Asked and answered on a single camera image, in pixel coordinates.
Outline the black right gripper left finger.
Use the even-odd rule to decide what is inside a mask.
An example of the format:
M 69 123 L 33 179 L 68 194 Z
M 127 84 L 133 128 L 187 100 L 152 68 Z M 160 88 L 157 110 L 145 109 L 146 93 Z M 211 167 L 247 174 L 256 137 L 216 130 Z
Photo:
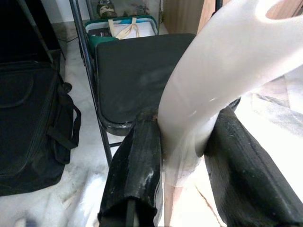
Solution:
M 141 110 L 116 151 L 98 213 L 101 227 L 156 227 L 163 206 L 158 110 Z

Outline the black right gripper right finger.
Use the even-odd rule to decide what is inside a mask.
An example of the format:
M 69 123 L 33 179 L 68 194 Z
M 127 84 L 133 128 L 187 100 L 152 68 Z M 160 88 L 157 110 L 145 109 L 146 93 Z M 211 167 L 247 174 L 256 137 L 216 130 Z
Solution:
M 215 205 L 227 226 L 302 226 L 301 200 L 231 107 L 219 112 L 204 157 Z

